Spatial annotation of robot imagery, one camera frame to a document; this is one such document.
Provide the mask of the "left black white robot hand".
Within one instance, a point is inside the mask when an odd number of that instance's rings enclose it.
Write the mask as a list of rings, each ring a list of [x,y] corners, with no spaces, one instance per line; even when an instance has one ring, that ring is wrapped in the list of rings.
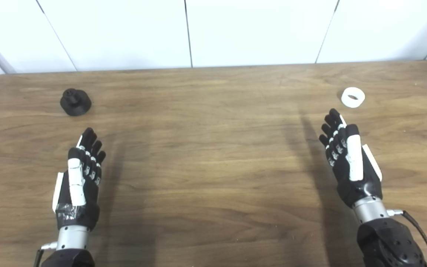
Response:
[[[57,227],[82,226],[93,231],[99,216],[99,185],[106,153],[93,128],[86,128],[67,156],[67,170],[57,174],[52,200]]]

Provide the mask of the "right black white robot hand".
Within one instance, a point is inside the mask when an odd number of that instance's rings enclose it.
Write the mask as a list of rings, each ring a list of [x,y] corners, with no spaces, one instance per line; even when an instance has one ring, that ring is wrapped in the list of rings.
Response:
[[[383,198],[382,176],[373,154],[362,144],[356,124],[347,124],[334,108],[325,116],[319,141],[337,180],[337,193],[346,206],[366,197]]]

